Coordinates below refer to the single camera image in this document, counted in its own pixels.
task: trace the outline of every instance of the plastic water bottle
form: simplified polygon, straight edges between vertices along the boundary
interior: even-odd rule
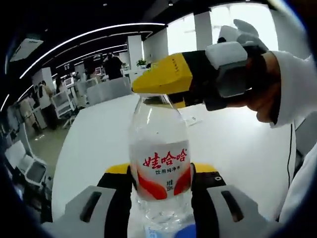
[[[146,226],[178,230],[192,214],[186,123],[166,95],[140,95],[129,130],[131,172]]]

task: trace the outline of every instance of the curved ceiling light strip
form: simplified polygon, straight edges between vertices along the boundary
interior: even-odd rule
[[[32,88],[32,87],[33,87],[33,85],[31,85],[24,93],[22,93],[22,95],[19,97],[18,101],[20,101],[20,99],[24,96],[24,94],[26,94],[26,92],[29,91],[30,88]]]
[[[103,38],[107,38],[107,37],[112,37],[112,36],[119,36],[119,35],[128,35],[128,34],[138,34],[138,33],[148,33],[148,35],[145,37],[146,39],[153,34],[153,31],[131,31],[131,32],[123,32],[123,33],[118,33],[118,34],[112,34],[112,35],[109,35],[109,36],[101,36],[101,37],[98,37],[98,38],[95,38],[95,39],[92,39],[92,40],[89,40],[89,41],[86,41],[84,43],[80,43],[79,45],[77,46],[81,46],[81,45],[84,45],[86,43],[89,43],[89,42],[92,42],[92,41],[96,41],[96,40],[100,40],[100,39],[103,39]],[[71,47],[61,53],[59,53],[58,55],[54,56],[53,58],[51,58],[50,60],[46,61],[44,64],[42,64],[42,66],[46,65],[47,63],[49,63],[50,61],[52,61],[54,58],[60,56],[61,54],[73,49],[73,48],[76,48],[77,46],[74,46],[74,47]]]
[[[59,67],[63,66],[63,65],[66,64],[66,63],[70,63],[70,62],[72,62],[72,61],[74,61],[74,60],[78,60],[78,59],[80,59],[80,58],[82,58],[82,57],[91,55],[91,54],[93,54],[93,53],[100,52],[100,51],[104,51],[104,50],[108,50],[108,49],[112,49],[112,48],[116,48],[116,47],[122,47],[122,46],[127,46],[127,44],[123,44],[123,45],[119,45],[119,46],[111,46],[111,47],[108,47],[108,48],[104,48],[104,49],[101,49],[101,50],[97,50],[97,51],[94,51],[94,52],[90,52],[90,53],[85,54],[85,55],[83,55],[83,56],[74,58],[74,59],[72,59],[72,60],[70,60],[70,61],[68,61],[68,62],[62,63],[61,65],[57,66],[56,68],[59,68]]]
[[[3,104],[2,104],[2,107],[1,107],[1,109],[0,109],[0,112],[2,112],[2,109],[3,109],[3,107],[4,107],[5,103],[6,103],[6,101],[8,100],[8,97],[9,97],[9,96],[10,96],[10,94],[8,94],[8,95],[6,96],[6,98],[5,98],[5,100],[4,100]]]
[[[123,26],[139,26],[139,25],[156,25],[156,26],[165,26],[165,24],[163,23],[148,23],[148,22],[144,22],[144,23],[127,23],[127,24],[120,24],[120,25],[114,25],[114,26],[107,26],[107,27],[103,27],[103,28],[99,28],[99,29],[96,29],[96,30],[93,30],[93,31],[88,31],[86,33],[83,33],[81,35],[78,35],[78,36],[75,36],[67,41],[64,41],[63,43],[55,46],[54,48],[50,49],[49,51],[47,51],[44,55],[42,55],[41,57],[39,57],[36,61],[34,61],[33,64],[31,64],[30,67],[28,67],[23,74],[21,74],[20,76],[20,79],[31,69],[33,68],[41,59],[43,59],[44,57],[46,57],[48,54],[52,53],[53,51],[55,51],[56,49],[58,49],[59,47],[73,41],[73,40],[76,40],[80,37],[83,37],[83,36],[87,36],[91,33],[95,33],[95,32],[98,32],[98,31],[103,31],[103,30],[107,30],[107,29],[111,29],[111,28],[116,28],[116,27],[123,27]]]
[[[103,39],[103,38],[107,38],[107,37],[112,37],[112,36],[120,36],[120,35],[128,35],[128,34],[138,34],[138,33],[149,33],[146,38],[153,34],[153,31],[131,31],[131,32],[122,32],[122,33],[117,33],[117,34],[112,34],[112,35],[108,35],[108,36],[101,36],[101,37],[98,37],[98,38],[95,38],[95,39],[92,39],[92,40],[89,40],[89,41],[86,41],[86,42],[83,42],[83,43],[80,43],[79,45],[84,45],[86,43],[89,43],[89,42],[92,42],[92,41],[97,41],[97,40],[100,40],[100,39]]]
[[[119,52],[124,52],[124,51],[128,51],[128,50],[125,49],[125,50],[121,50],[121,51],[114,51],[114,52],[112,52],[112,53],[119,53]]]
[[[79,65],[79,64],[81,64],[81,63],[83,63],[83,61],[80,61],[80,62],[74,64],[74,66]]]

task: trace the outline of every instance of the white table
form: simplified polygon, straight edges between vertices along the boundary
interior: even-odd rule
[[[129,161],[128,132],[137,95],[104,102],[80,111],[60,152],[52,197],[53,219],[89,185],[97,185],[105,170]],[[212,164],[227,184],[233,184],[259,205],[259,212],[274,217],[288,185],[287,160],[290,126],[272,129],[260,123],[248,108],[208,112],[204,105],[181,109],[188,127],[191,159]],[[290,172],[295,165],[293,133]]]

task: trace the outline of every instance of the human hand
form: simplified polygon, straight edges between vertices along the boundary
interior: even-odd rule
[[[275,55],[267,52],[262,55],[267,68],[267,80],[275,83],[269,85],[264,90],[250,89],[239,100],[231,102],[228,107],[247,106],[252,111],[257,112],[257,118],[261,122],[277,122],[280,101],[281,101],[281,76],[278,61]]]

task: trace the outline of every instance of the white chair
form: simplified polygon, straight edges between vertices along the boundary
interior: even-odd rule
[[[131,83],[128,77],[111,80],[111,99],[120,98],[132,94]]]
[[[87,98],[90,106],[123,97],[132,93],[128,77],[116,78],[99,83],[87,89]]]
[[[21,171],[28,183],[39,188],[43,187],[42,183],[46,179],[47,165],[37,157],[29,156],[21,140],[9,147],[5,156],[14,169],[18,168]]]
[[[87,99],[88,88],[94,87],[97,84],[98,84],[98,80],[96,78],[91,78],[87,81],[83,81],[77,84],[77,89],[78,89],[80,97],[83,98],[84,106],[86,106],[88,103],[88,99]]]
[[[101,84],[102,83],[87,89],[87,101],[89,102],[90,107],[98,103],[104,102],[103,95],[100,91]]]
[[[59,119],[75,110],[74,103],[70,99],[67,90],[52,96],[52,101],[55,106],[57,117]],[[75,116],[69,117],[66,123],[64,124],[63,128],[65,128],[68,124],[71,126],[74,120]]]

